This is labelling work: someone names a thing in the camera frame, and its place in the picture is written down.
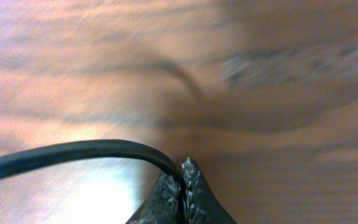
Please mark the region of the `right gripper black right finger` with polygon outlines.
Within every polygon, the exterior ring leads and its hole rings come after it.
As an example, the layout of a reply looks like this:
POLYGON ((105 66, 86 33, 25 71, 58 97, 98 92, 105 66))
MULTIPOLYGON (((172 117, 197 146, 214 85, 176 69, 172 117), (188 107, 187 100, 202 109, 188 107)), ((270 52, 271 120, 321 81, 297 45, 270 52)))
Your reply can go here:
POLYGON ((182 165, 186 183, 185 223, 237 224, 219 203, 195 160, 182 165))

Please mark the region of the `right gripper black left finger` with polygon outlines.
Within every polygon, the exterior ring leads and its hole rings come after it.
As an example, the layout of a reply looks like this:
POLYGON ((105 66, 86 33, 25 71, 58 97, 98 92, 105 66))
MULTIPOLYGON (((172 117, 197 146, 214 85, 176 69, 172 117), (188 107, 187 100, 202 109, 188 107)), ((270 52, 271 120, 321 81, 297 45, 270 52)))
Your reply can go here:
POLYGON ((178 224, 180 185, 172 176, 161 172, 149 196, 126 224, 178 224))

